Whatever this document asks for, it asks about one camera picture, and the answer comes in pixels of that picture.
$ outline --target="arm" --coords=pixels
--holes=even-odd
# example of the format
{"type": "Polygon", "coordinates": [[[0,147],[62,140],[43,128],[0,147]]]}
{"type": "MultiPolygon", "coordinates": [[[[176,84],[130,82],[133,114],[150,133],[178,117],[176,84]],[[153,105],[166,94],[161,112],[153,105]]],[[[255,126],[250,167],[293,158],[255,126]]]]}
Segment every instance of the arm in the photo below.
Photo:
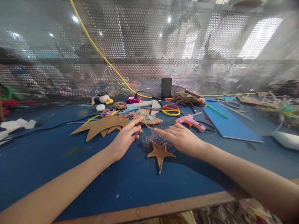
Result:
{"type": "Polygon", "coordinates": [[[0,213],[0,223],[52,223],[108,166],[120,160],[142,132],[132,120],[105,149],[23,197],[0,213]]]}
{"type": "Polygon", "coordinates": [[[179,151],[221,170],[286,223],[298,220],[297,184],[200,140],[181,124],[154,131],[170,140],[179,151]]]}

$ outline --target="metal mesh wall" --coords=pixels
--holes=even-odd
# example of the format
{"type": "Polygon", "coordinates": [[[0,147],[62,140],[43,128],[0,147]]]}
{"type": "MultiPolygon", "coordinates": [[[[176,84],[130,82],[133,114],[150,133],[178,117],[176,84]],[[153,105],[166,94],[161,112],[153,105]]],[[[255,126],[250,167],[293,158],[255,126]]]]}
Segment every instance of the metal mesh wall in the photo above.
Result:
{"type": "MultiPolygon", "coordinates": [[[[161,79],[202,94],[268,90],[298,77],[298,10],[189,0],[78,0],[96,46],[134,90],[161,79]]],[[[97,55],[68,0],[0,8],[2,86],[19,98],[133,94],[97,55]]]]}

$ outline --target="yellow-handled scissors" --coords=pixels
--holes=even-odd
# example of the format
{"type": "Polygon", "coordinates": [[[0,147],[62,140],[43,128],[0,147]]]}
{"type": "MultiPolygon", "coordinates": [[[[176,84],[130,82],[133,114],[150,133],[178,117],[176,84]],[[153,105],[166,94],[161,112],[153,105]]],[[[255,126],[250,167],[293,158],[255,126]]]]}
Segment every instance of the yellow-handled scissors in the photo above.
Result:
{"type": "Polygon", "coordinates": [[[173,104],[168,104],[168,105],[165,105],[163,107],[146,107],[145,109],[149,109],[149,110],[161,110],[164,114],[166,115],[169,115],[169,116],[178,116],[181,114],[180,112],[180,108],[176,105],[173,105],[173,104]]]}

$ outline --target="black phone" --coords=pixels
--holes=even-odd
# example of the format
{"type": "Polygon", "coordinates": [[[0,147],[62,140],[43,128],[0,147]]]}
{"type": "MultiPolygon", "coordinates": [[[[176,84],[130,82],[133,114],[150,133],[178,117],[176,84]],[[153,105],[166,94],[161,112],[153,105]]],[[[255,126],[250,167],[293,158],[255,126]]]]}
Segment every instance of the black phone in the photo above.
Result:
{"type": "Polygon", "coordinates": [[[163,78],[162,79],[161,98],[163,100],[165,98],[171,97],[171,86],[172,86],[172,78],[163,78]]]}

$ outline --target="pink glue gun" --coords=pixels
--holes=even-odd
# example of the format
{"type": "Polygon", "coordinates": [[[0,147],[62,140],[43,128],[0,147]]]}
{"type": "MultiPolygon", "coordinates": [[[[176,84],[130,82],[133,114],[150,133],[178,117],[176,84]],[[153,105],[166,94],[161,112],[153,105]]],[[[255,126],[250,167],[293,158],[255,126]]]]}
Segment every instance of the pink glue gun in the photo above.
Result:
{"type": "Polygon", "coordinates": [[[205,126],[203,126],[202,124],[198,123],[197,121],[193,120],[193,117],[201,114],[202,112],[193,114],[193,115],[186,115],[183,117],[180,117],[178,119],[175,120],[176,123],[182,124],[182,123],[187,123],[190,127],[193,125],[194,127],[196,127],[200,132],[204,132],[205,131],[205,126]]]}

